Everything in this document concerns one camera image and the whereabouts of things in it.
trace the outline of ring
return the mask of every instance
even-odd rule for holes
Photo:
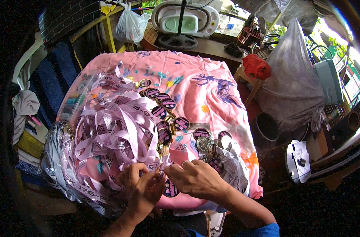
[[[184,161],[182,162],[181,166],[183,166],[185,162],[190,162],[190,161],[184,160]]]

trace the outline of white plastic bag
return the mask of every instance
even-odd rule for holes
[[[281,132],[293,131],[308,122],[312,123],[312,131],[319,131],[326,99],[296,17],[266,61],[272,75],[257,93],[261,110],[277,121]]]
[[[138,15],[131,10],[131,3],[121,3],[125,8],[116,25],[116,36],[119,41],[129,43],[139,43],[143,39],[149,15],[143,13]]]

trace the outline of brick wall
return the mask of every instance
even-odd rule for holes
[[[42,39],[54,44],[71,30],[101,17],[98,0],[61,0],[47,6],[39,16]]]

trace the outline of fan stand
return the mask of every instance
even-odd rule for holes
[[[182,19],[184,17],[185,6],[186,0],[182,0],[177,35],[162,35],[158,38],[158,43],[164,48],[175,50],[188,50],[197,47],[198,42],[193,36],[181,34]]]

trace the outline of speaker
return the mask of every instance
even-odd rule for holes
[[[338,149],[360,127],[360,101],[337,125],[329,130],[333,148]]]

